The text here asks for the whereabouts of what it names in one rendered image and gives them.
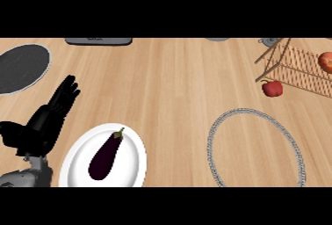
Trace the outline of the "dark grey flat appliance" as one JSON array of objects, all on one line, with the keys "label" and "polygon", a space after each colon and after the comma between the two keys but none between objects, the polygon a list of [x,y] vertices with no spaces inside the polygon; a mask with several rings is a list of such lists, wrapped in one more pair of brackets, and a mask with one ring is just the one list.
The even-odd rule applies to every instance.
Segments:
[{"label": "dark grey flat appliance", "polygon": [[67,38],[67,43],[71,45],[87,46],[127,46],[132,44],[132,38]]}]

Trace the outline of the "white oval plate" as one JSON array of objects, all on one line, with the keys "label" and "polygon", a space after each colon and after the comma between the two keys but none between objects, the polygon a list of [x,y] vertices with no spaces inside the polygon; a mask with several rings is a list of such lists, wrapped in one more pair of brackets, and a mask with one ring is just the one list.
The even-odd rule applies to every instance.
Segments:
[{"label": "white oval plate", "polygon": [[[123,129],[123,142],[117,151],[111,172],[104,180],[89,173],[90,162],[114,132]],[[92,128],[76,141],[59,173],[61,187],[142,187],[146,174],[145,143],[136,131],[120,123]]]}]

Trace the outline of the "dark purple eggplant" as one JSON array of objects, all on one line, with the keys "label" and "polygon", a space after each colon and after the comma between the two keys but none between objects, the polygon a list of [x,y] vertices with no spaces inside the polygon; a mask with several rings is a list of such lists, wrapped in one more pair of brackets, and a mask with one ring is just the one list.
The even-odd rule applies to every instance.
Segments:
[{"label": "dark purple eggplant", "polygon": [[99,151],[93,156],[89,173],[90,177],[95,180],[104,180],[112,170],[117,151],[123,143],[123,131],[124,128],[121,128],[120,131],[112,133],[111,137],[108,138],[107,142],[104,143]]}]

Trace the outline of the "red apple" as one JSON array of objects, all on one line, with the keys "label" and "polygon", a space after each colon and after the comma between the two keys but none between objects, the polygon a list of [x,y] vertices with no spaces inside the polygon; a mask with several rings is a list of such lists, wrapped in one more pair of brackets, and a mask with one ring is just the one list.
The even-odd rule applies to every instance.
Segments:
[{"label": "red apple", "polygon": [[318,58],[318,63],[322,68],[322,70],[328,73],[332,74],[332,52],[325,52],[319,58]]}]

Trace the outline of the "dark grey round placemat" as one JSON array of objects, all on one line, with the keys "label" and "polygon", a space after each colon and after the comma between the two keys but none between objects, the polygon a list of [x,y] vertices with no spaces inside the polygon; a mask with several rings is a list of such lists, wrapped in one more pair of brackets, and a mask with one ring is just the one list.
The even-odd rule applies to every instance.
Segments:
[{"label": "dark grey round placemat", "polygon": [[49,71],[52,53],[37,44],[25,44],[0,54],[0,96],[30,88]]}]

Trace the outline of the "red bell pepper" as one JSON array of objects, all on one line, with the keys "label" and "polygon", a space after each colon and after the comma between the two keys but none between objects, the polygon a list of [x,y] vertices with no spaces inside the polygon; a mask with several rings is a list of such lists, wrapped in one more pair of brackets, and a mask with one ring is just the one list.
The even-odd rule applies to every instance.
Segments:
[{"label": "red bell pepper", "polygon": [[284,94],[284,86],[279,81],[263,80],[263,93],[267,97],[279,97]]}]

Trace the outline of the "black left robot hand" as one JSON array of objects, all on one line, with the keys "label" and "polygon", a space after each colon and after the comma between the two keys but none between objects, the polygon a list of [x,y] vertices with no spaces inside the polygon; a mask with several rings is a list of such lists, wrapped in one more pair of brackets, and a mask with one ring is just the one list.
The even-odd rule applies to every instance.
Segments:
[{"label": "black left robot hand", "polygon": [[18,156],[45,156],[50,152],[79,95],[76,76],[68,75],[49,103],[37,109],[28,123],[21,125],[0,121],[3,144],[17,149]]}]

